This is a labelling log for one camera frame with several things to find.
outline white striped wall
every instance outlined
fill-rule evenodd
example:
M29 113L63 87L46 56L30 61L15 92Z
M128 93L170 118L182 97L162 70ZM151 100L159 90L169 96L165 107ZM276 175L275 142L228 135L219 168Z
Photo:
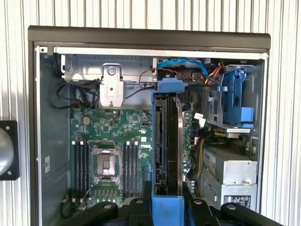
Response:
M300 13L298 0L0 0L0 119L18 120L21 155L21 177L0 182L0 225L30 225L27 27L38 24L268 32L261 210L284 225L299 226Z

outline power supply label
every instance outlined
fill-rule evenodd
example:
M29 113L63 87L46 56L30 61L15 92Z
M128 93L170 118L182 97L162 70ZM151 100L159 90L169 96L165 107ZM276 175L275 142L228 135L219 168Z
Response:
M204 151L204 165L215 176L215 157L208 151Z
M234 202L238 203L248 209L251 208L251 196L250 195L225 195L224 203Z

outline black mount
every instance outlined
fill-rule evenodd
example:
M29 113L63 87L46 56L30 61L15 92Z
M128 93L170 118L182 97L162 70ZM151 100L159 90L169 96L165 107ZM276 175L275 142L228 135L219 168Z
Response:
M0 175L0 181L17 180L20 177L17 121L0 121L0 128L9 135L14 146L13 162L11 163L8 170Z
M208 206L203 199L192 197L183 183L185 226L281 226L244 206L226 203L221 210ZM64 226L153 226L151 210L151 181L145 181L142 198L118 209L112 202L100 202L67 220Z

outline cpu socket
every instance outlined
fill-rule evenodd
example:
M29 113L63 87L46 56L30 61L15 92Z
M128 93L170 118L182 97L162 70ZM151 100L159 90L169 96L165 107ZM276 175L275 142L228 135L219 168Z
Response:
M120 185L120 151L113 141L88 141L91 151L91 172L95 185L115 182Z

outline green motherboard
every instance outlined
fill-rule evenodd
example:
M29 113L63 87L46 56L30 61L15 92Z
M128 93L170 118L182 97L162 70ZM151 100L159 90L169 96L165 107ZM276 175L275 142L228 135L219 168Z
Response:
M79 186L87 192L82 193L80 199L73 198L78 210L101 201L122 205L126 198L141 194L143 181L151 180L152 173L151 111L73 109L70 129L72 196L76 197ZM191 168L192 112L183 113L183 129L185 179ZM77 155L85 147L89 154ZM84 166L85 161L89 162L88 166ZM79 173L81 167L86 169L87 175ZM78 185L78 181L84 179L86 187Z

